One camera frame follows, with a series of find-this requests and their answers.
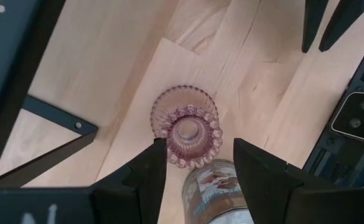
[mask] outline wooden plank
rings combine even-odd
[[[240,70],[240,72],[236,72],[235,75],[231,77],[224,77],[223,69],[222,67],[218,67],[218,62],[221,61],[222,64],[234,64],[236,59],[240,59],[240,47],[245,43],[245,38],[250,31],[250,26],[246,27],[246,29],[241,29],[241,27],[238,27],[235,24],[252,23],[256,15],[258,4],[259,1],[256,0],[234,0],[231,2],[225,16],[227,26],[221,25],[221,28],[215,37],[214,44],[212,45],[213,47],[210,49],[215,55],[203,55],[202,57],[199,57],[193,52],[190,52],[167,39],[162,39],[156,54],[143,77],[143,81],[134,96],[134,100],[121,129],[114,139],[108,157],[103,164],[99,179],[109,174],[112,170],[120,167],[125,162],[128,162],[151,143],[153,138],[149,123],[151,106],[154,100],[166,89],[181,84],[196,85],[200,88],[211,90],[208,93],[214,96],[216,103],[218,96],[234,95],[232,90],[236,91],[239,83],[235,86],[230,85],[229,87],[226,87],[224,86],[224,83],[214,83],[212,80],[221,80],[222,78],[242,79],[245,76],[246,71]],[[251,14],[247,13],[246,10],[241,10],[241,8],[251,9]],[[228,41],[229,37],[233,37],[238,41]],[[231,51],[230,49],[238,50],[228,54],[227,57],[224,54],[218,54],[222,50]],[[208,75],[206,67],[210,67],[209,64],[210,66],[217,67],[218,71]],[[138,138],[140,140],[131,141],[133,138]],[[135,150],[137,151],[133,151],[132,149],[127,150],[125,147],[136,148]]]
[[[182,0],[172,16],[166,39],[203,54],[212,43],[230,0]]]
[[[233,159],[233,139],[263,147],[267,127],[305,54],[301,52],[304,2],[262,0],[248,36],[249,69],[225,119],[220,157]]]
[[[29,185],[88,185],[95,181],[139,76],[179,0],[69,0],[66,2],[30,94],[100,127],[96,141]],[[5,148],[0,173],[64,143],[64,130],[20,116]]]
[[[258,48],[249,35],[260,1],[232,0],[208,50],[195,85],[213,95],[222,119]]]
[[[163,91],[176,83],[193,84],[200,62],[200,58],[194,53],[167,39],[161,40],[125,120],[111,145],[98,180],[130,161],[152,144],[154,135],[150,126],[150,111],[153,102]],[[161,221],[164,218],[169,223],[169,220],[175,219],[174,215],[178,215],[177,222],[183,220],[180,210],[173,210],[169,205],[175,204],[180,209],[181,183],[187,173],[188,170],[168,166],[167,190],[164,192],[159,223],[165,223]]]

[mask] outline light wood surface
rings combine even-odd
[[[139,76],[146,71],[177,3],[66,1],[29,93],[96,124],[100,130],[92,145],[28,186],[89,185],[96,180]],[[59,127],[31,116],[19,115],[17,123],[22,125],[13,129],[0,161],[0,174],[14,168],[12,164],[50,150],[48,142],[67,142]]]
[[[110,174],[152,144],[154,100],[184,84],[218,106],[219,158],[232,160],[233,138],[243,138],[302,167],[364,56],[364,15],[319,52],[337,4],[329,1],[304,54],[301,0],[68,0],[30,92],[100,134],[29,185],[88,185]],[[0,173],[74,137],[39,119],[20,114]],[[167,168],[159,223],[183,223],[188,170]]]

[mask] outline black metal frame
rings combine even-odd
[[[81,136],[1,175],[0,187],[22,187],[92,143],[98,132],[95,125],[33,96],[27,96],[22,108]]]
[[[0,223],[154,224],[166,172],[166,139],[155,139],[142,153],[88,187],[0,189]]]

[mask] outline candle jar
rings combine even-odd
[[[203,167],[223,143],[215,102],[193,86],[163,92],[152,107],[151,127],[156,138],[167,139],[168,162],[179,168]]]

